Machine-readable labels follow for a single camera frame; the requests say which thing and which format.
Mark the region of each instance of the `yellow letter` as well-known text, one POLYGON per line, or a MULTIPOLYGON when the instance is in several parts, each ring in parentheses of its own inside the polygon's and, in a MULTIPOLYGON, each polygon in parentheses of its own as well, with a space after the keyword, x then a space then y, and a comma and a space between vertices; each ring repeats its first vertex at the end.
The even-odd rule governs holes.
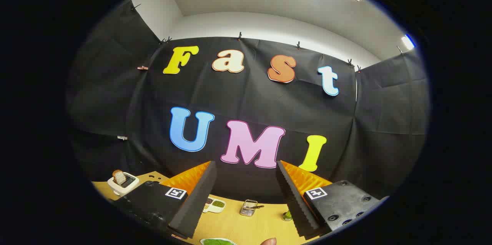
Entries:
POLYGON ((299 168, 313 172, 318 169, 316 161, 318 161, 321 147, 326 143, 326 138, 324 136, 308 136, 307 143, 309 143, 309 147, 307 149, 306 157, 304 158, 303 163, 299 165, 299 168))
POLYGON ((218 59, 212 63, 212 69, 215 71, 229 71, 231 73, 239 73, 244 69, 243 58, 244 54, 238 50, 224 50, 217 54, 218 59))
POLYGON ((185 66, 186 63, 188 63, 190 54, 197 54, 198 53, 198 46, 191 46, 191 47, 176 47, 173 49, 173 56, 171 57, 171 61, 169 61, 169 64, 167 65, 166 68, 164 68, 164 71, 162 73, 164 74, 177 74, 180 72, 180 69, 178 68, 178 64, 181 62, 181 66, 185 66))

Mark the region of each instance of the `ceiling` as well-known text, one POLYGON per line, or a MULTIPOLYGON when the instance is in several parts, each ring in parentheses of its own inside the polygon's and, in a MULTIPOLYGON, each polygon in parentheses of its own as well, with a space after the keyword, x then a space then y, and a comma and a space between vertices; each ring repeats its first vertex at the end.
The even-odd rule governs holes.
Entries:
POLYGON ((380 60, 399 54, 404 33, 367 0, 175 0, 184 16, 258 12, 288 17, 337 33, 380 60))

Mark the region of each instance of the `letter u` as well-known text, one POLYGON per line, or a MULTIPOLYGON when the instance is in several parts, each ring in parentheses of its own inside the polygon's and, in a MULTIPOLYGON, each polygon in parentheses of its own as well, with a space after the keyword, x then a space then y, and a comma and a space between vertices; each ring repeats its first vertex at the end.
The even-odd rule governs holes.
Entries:
POLYGON ((171 127, 169 130, 169 137, 171 142, 181 150, 188 152, 198 152, 202 150, 207 143, 207 135, 209 131, 209 124, 215 119, 214 115, 208 112, 197 112, 195 117, 198 119, 198 127, 196 130, 196 138, 190 142, 183 137, 183 130, 185 129, 186 118, 189 117, 190 111, 186 108, 171 108, 171 127))

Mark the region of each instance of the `metal container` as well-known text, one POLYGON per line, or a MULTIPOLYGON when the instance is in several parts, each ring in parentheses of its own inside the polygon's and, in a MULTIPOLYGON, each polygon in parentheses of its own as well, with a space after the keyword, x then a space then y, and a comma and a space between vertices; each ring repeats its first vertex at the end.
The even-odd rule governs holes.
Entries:
POLYGON ((251 208, 251 207, 256 207, 256 206, 258 206, 258 202, 257 201, 246 200, 243 203, 243 207, 241 208, 240 214, 241 215, 244 215, 244 216, 253 216, 253 214, 254 214, 254 212, 255 212, 256 209, 251 208))

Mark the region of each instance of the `toast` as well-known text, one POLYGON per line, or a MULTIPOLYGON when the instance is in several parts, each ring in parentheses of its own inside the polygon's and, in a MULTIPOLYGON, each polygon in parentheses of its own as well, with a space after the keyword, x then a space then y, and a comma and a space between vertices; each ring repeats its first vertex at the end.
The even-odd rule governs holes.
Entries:
POLYGON ((115 170, 113 172, 113 177, 114 177, 113 182, 115 182, 117 185, 121 185, 126 181, 126 176, 121 170, 115 170))

